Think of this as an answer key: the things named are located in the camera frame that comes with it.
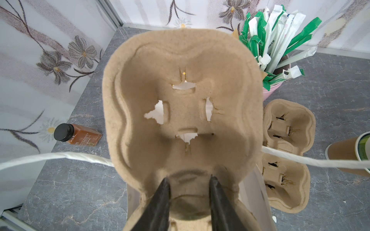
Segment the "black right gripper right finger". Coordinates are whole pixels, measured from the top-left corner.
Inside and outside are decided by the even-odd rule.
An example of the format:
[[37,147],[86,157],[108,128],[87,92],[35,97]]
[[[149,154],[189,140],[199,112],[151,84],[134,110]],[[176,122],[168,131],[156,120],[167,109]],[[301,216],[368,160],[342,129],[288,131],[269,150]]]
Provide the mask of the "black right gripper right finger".
[[232,207],[219,180],[213,175],[209,181],[209,195],[213,231],[247,230]]

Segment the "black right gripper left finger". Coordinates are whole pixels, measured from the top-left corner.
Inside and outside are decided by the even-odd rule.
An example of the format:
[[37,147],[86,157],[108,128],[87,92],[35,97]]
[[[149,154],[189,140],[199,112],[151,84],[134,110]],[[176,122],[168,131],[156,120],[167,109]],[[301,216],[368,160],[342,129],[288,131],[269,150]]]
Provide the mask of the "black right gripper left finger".
[[170,225],[170,197],[170,182],[164,178],[132,231],[167,231]]

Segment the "white paper takeout bag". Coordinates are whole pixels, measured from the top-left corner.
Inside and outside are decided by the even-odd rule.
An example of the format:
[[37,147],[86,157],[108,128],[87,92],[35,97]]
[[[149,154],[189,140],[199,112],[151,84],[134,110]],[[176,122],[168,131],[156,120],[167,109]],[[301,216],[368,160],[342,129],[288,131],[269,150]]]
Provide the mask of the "white paper takeout bag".
[[[284,151],[276,150],[270,147],[262,147],[262,151],[266,154],[270,154],[272,156],[280,157],[282,159],[287,159],[290,161],[294,161],[300,164],[311,165],[315,167],[338,167],[338,168],[347,168],[347,169],[370,169],[370,161],[367,159],[362,160],[359,156],[355,158],[355,160],[318,160],[309,157],[302,157],[298,155],[294,155],[291,153],[287,153]],[[112,161],[110,159],[106,159],[103,157],[85,154],[85,153],[73,153],[73,152],[64,152],[64,153],[47,153],[41,155],[33,155],[22,157],[18,159],[13,159],[4,163],[1,163],[1,170],[8,169],[11,167],[29,164],[34,162],[40,162],[44,160],[52,160],[52,159],[71,159],[71,160],[79,160],[85,161],[89,163],[97,163],[112,167]],[[199,219],[199,220],[192,220],[192,221],[175,221],[172,219],[170,221],[170,226],[166,230],[169,231],[210,231],[211,230],[211,217]]]

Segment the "brown pulp cup carrier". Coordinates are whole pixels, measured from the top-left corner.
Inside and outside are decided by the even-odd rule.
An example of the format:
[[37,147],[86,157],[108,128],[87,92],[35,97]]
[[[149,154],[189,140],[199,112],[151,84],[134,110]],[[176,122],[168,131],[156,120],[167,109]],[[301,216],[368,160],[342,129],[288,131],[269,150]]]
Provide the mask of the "brown pulp cup carrier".
[[141,196],[124,230],[138,223],[164,178],[170,222],[210,230],[213,176],[243,228],[260,230],[239,200],[239,184],[262,152],[262,88],[252,53],[217,30],[150,31],[118,47],[102,82],[108,148]]

